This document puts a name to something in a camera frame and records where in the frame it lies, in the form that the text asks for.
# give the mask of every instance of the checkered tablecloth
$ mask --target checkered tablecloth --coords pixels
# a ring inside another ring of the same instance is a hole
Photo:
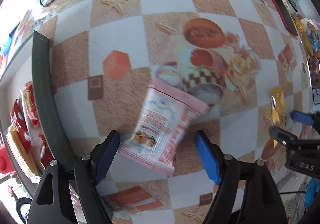
[[[168,43],[179,46],[172,39],[182,38],[183,25],[194,18],[209,19],[225,34],[237,36],[240,47],[258,56],[260,70],[245,88],[245,102],[229,81],[219,103],[193,123],[177,150],[172,177],[116,155],[107,178],[97,187],[100,194],[140,186],[162,206],[129,217],[115,215],[114,223],[201,223],[210,205],[198,206],[200,195],[215,194],[216,187],[195,149],[195,131],[204,130],[224,153],[247,162],[260,159],[269,139],[265,115],[271,111],[271,88],[283,88],[288,112],[312,109],[300,37],[285,29],[271,0],[57,0],[48,8],[36,4],[18,28],[15,46],[33,29],[50,39],[56,105],[71,146],[80,155],[91,152],[112,129],[123,138],[130,136],[148,82],[172,51]],[[197,48],[184,44],[191,50]],[[287,45],[296,62],[289,78],[278,60]],[[216,51],[228,60],[223,50]],[[112,52],[115,66],[111,70],[106,58]],[[120,53],[130,62],[118,59]],[[95,75],[104,75],[103,98],[89,101],[87,79]],[[302,125],[287,118],[288,130],[304,138]],[[276,182],[286,174],[284,157],[284,152],[275,153],[269,160]],[[243,193],[240,183],[234,209],[240,208]]]

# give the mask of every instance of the blue gripper pad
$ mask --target blue gripper pad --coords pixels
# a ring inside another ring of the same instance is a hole
[[[119,148],[120,145],[120,137],[119,137],[119,133],[117,133],[116,135],[114,135],[106,150],[104,151],[100,161],[97,163],[97,171],[96,171],[96,176],[94,177],[96,183],[98,184],[100,181],[102,181],[103,179],[105,179],[109,168],[111,166],[111,163],[113,161],[113,158],[116,155],[116,152]]]
[[[311,126],[314,124],[311,115],[299,111],[291,111],[290,117],[293,121],[300,122],[307,126]]]
[[[213,180],[215,184],[219,184],[221,181],[221,176],[219,174],[219,165],[215,160],[207,142],[203,140],[201,135],[196,133],[195,139],[196,149],[200,156],[202,165],[207,172],[208,178]]]

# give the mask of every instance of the silver bolt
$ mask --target silver bolt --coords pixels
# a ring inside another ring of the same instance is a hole
[[[224,155],[224,159],[226,159],[226,160],[232,160],[232,159],[233,159],[233,156],[232,156],[232,155],[229,155],[229,154],[225,154],[225,155]]]
[[[259,166],[264,166],[264,161],[262,161],[262,160],[257,160],[257,165],[259,165]]]
[[[55,166],[57,163],[58,163],[57,160],[52,160],[52,161],[50,162],[50,165],[51,165],[51,166]]]
[[[84,154],[82,157],[81,157],[82,160],[84,161],[87,161],[90,159],[90,155],[89,154]]]

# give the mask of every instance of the red round object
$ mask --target red round object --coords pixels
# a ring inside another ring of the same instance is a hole
[[[213,66],[213,58],[212,55],[203,49],[195,49],[191,53],[190,62],[194,66]]]
[[[0,173],[6,174],[14,171],[11,161],[8,157],[7,150],[4,144],[0,146]]]

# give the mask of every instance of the orange round print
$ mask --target orange round print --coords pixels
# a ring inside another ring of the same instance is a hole
[[[226,41],[221,28],[205,18],[195,18],[188,21],[184,25],[183,35],[190,44],[200,48],[217,48]]]

